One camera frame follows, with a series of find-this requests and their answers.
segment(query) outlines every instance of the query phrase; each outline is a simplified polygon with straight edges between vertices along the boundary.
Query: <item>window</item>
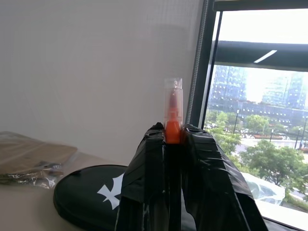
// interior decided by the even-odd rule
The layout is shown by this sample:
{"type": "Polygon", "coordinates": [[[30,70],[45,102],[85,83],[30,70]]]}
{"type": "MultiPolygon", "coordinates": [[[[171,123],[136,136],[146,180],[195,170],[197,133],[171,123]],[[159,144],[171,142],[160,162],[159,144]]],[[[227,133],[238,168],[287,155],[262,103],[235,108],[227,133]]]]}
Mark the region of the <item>window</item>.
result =
{"type": "Polygon", "coordinates": [[[306,21],[308,10],[223,13],[204,126],[256,200],[308,213],[306,21]]]}

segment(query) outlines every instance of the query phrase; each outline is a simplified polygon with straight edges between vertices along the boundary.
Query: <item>street lamp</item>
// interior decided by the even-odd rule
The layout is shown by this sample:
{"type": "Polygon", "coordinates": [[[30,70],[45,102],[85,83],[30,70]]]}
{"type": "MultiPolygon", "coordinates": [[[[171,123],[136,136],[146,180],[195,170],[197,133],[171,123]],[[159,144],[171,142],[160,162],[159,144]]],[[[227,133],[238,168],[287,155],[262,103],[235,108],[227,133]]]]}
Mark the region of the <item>street lamp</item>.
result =
{"type": "Polygon", "coordinates": [[[240,112],[240,109],[237,109],[237,111],[236,111],[236,119],[235,119],[235,124],[234,124],[234,129],[233,129],[233,134],[235,133],[235,127],[236,127],[237,117],[239,116],[239,112],[240,112]]]}
{"type": "Polygon", "coordinates": [[[298,129],[298,133],[297,133],[297,137],[296,137],[296,142],[295,142],[294,149],[296,149],[296,145],[297,145],[297,140],[298,140],[299,132],[300,132],[300,128],[298,129]]]}
{"type": "Polygon", "coordinates": [[[269,142],[271,142],[271,137],[272,137],[272,135],[273,135],[273,132],[274,132],[274,129],[271,130],[269,142]]]}
{"type": "Polygon", "coordinates": [[[301,149],[302,145],[303,145],[303,140],[304,140],[304,134],[305,134],[307,119],[308,119],[308,116],[306,117],[306,120],[305,120],[304,130],[303,130],[302,138],[300,140],[299,149],[301,149]]]}

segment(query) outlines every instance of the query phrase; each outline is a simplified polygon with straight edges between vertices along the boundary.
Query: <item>road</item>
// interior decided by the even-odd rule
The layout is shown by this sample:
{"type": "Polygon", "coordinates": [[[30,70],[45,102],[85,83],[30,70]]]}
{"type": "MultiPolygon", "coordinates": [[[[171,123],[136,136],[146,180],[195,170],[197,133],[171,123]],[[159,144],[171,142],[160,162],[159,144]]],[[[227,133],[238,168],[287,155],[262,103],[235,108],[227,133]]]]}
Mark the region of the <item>road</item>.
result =
{"type": "MultiPolygon", "coordinates": [[[[241,139],[241,144],[236,146],[235,153],[246,151],[247,147],[256,146],[259,139],[241,139]]],[[[294,148],[296,141],[294,140],[272,140],[271,141],[276,147],[290,147],[294,148]]],[[[304,154],[305,162],[308,164],[308,154],[304,154]]]]}

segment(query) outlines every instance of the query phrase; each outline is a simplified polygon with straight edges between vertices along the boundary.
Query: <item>sky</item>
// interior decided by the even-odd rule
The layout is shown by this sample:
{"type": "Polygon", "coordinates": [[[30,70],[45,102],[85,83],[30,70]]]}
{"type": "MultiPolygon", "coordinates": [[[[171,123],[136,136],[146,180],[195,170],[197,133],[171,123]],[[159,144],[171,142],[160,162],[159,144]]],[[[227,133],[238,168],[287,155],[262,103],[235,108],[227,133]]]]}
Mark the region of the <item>sky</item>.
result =
{"type": "MultiPolygon", "coordinates": [[[[224,12],[219,40],[308,44],[307,22],[308,9],[224,12]]],[[[260,102],[267,81],[286,71],[246,68],[246,72],[247,100],[260,102]]]]}

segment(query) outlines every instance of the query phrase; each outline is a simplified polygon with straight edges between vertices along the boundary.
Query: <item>white star logo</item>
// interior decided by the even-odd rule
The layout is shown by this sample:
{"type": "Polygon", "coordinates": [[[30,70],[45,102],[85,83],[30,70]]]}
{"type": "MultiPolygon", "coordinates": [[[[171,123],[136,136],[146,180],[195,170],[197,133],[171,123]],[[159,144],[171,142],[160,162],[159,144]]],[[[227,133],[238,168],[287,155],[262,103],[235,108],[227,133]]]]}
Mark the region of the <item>white star logo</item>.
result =
{"type": "Polygon", "coordinates": [[[97,192],[101,195],[104,195],[107,201],[109,200],[111,203],[112,210],[114,210],[116,207],[119,206],[120,201],[115,196],[121,194],[121,187],[122,187],[122,179],[123,179],[124,173],[121,176],[118,176],[116,178],[113,178],[114,180],[114,186],[111,191],[107,188],[106,185],[102,186],[102,188],[97,192]]]}

